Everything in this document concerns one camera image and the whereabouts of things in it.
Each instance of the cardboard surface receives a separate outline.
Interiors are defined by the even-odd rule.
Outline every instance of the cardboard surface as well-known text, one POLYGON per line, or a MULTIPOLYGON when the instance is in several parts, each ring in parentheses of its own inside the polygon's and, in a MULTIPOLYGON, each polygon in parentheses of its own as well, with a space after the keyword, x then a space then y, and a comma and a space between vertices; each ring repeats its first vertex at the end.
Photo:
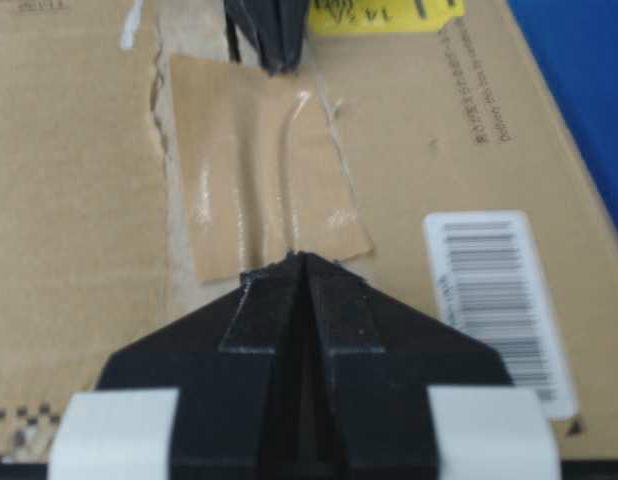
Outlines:
MULTIPOLYGON (((15 460, 44 458, 112 351, 237 283, 197 281, 179 188, 167 59, 226 58, 221 0, 192 2, 147 1, 121 52, 131 0, 0 0, 0 453, 15 460)), ((310 42, 375 246, 347 264, 435 316, 424 217, 524 211, 581 404, 556 425, 561 454, 618 458, 615 232, 504 0, 466 6, 444 34, 310 42)))
POLYGON ((440 34, 312 39, 375 245, 358 263, 436 316, 425 216, 525 212, 581 405, 561 454, 618 458, 617 236, 506 3, 466 7, 440 34))
POLYGON ((132 3, 0 0, 0 453, 16 460, 42 455, 112 351, 164 322, 158 42, 144 23, 119 49, 132 3))
POLYGON ((311 74, 174 56, 182 189, 201 281, 311 251, 368 252, 311 74))

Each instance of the barcode label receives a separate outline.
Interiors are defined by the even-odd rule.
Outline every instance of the barcode label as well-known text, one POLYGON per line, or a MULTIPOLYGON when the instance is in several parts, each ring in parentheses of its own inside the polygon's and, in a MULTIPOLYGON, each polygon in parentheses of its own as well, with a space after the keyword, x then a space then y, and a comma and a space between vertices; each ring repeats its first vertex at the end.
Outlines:
POLYGON ((577 413, 571 375, 531 229, 521 212, 425 219, 442 320, 497 350, 551 419, 577 413))

